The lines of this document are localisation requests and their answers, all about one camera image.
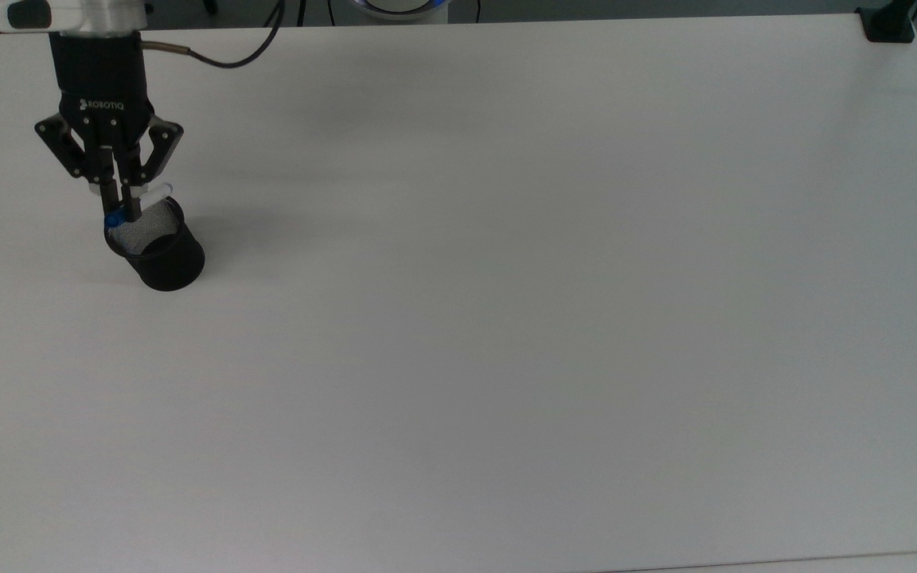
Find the robotic arm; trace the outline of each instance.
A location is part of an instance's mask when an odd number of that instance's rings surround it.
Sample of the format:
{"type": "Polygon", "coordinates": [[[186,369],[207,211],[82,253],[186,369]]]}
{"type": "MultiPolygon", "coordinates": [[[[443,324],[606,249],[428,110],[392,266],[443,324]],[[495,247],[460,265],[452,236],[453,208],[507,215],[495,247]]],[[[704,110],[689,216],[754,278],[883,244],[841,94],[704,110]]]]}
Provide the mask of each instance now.
{"type": "Polygon", "coordinates": [[[143,216],[142,197],[164,170],[182,127],[157,117],[150,105],[142,28],[142,0],[0,0],[0,32],[49,33],[62,97],[59,112],[37,123],[37,135],[70,175],[86,178],[101,197],[112,250],[149,287],[176,290],[200,274],[204,251],[174,199],[154,202],[143,216]],[[145,134],[153,151],[143,161],[145,134]]]}

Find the mesh cup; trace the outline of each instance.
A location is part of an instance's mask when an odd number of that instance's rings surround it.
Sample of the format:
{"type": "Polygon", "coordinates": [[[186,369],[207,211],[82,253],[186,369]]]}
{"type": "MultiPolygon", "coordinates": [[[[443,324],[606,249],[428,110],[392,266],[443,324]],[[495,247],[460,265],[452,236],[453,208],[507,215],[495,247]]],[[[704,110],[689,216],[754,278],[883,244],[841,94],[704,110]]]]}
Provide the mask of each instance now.
{"type": "Polygon", "coordinates": [[[143,210],[134,222],[106,228],[105,242],[154,290],[182,289],[204,268],[204,249],[171,197],[143,210]]]}

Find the gray floor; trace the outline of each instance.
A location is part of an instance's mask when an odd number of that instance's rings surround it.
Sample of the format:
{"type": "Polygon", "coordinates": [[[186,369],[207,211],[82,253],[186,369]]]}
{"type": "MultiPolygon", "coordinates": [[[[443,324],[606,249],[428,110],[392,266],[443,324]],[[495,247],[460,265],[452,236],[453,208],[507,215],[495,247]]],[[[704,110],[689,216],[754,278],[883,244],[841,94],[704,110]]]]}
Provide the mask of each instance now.
{"type": "MultiPolygon", "coordinates": [[[[349,0],[331,0],[338,25],[354,25],[359,14],[349,0]]],[[[563,21],[600,18],[679,18],[757,14],[850,14],[857,6],[885,0],[481,0],[481,21],[563,21]]],[[[154,0],[152,29],[250,28],[262,25],[274,0],[218,0],[208,15],[201,0],[154,0]]],[[[285,23],[295,23],[299,0],[288,0],[285,23]]],[[[454,0],[451,21],[473,21],[475,0],[454,0]]],[[[305,25],[330,25],[325,0],[309,0],[305,25]]]]}

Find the white tabletop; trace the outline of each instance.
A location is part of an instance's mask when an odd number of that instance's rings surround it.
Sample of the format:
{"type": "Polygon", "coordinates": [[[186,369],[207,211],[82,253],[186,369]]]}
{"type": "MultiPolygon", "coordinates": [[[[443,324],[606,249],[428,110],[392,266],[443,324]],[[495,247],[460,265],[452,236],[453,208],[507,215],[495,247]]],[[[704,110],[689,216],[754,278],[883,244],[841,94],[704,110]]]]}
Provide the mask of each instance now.
{"type": "Polygon", "coordinates": [[[46,37],[0,37],[0,572],[917,551],[917,42],[287,29],[148,73],[208,255],[171,294],[33,133],[46,37]]]}

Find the black cable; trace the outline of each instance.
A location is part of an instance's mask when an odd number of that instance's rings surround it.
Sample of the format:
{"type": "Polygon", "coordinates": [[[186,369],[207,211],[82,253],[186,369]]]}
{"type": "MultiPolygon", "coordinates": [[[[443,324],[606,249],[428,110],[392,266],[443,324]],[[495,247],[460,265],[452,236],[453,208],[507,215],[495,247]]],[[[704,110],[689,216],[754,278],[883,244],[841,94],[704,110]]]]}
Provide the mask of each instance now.
{"type": "Polygon", "coordinates": [[[261,47],[257,48],[257,50],[254,53],[248,55],[247,57],[241,59],[240,61],[223,62],[223,61],[213,60],[211,58],[208,58],[207,56],[197,54],[197,52],[194,52],[193,50],[190,50],[189,48],[186,49],[185,54],[188,56],[193,56],[194,58],[199,59],[199,61],[204,62],[207,65],[213,65],[215,66],[215,68],[225,68],[225,69],[243,68],[243,66],[259,58],[259,56],[261,56],[261,54],[264,53],[264,50],[267,50],[267,47],[270,46],[271,42],[274,40],[275,35],[278,33],[278,29],[281,28],[281,19],[283,19],[285,16],[285,0],[278,0],[278,3],[275,4],[274,10],[277,11],[277,15],[274,18],[273,25],[271,25],[271,32],[268,34],[268,37],[266,37],[266,39],[264,40],[264,43],[261,44],[261,47]]]}
{"type": "Polygon", "coordinates": [[[295,28],[302,28],[302,16],[306,15],[306,0],[299,0],[299,14],[295,16],[295,28]]]}
{"type": "Polygon", "coordinates": [[[278,13],[278,3],[276,2],[274,3],[274,9],[271,10],[270,14],[268,14],[268,18],[266,19],[266,21],[264,21],[264,25],[262,25],[261,28],[267,28],[267,26],[270,25],[271,21],[273,21],[274,16],[277,13],[278,13]]]}

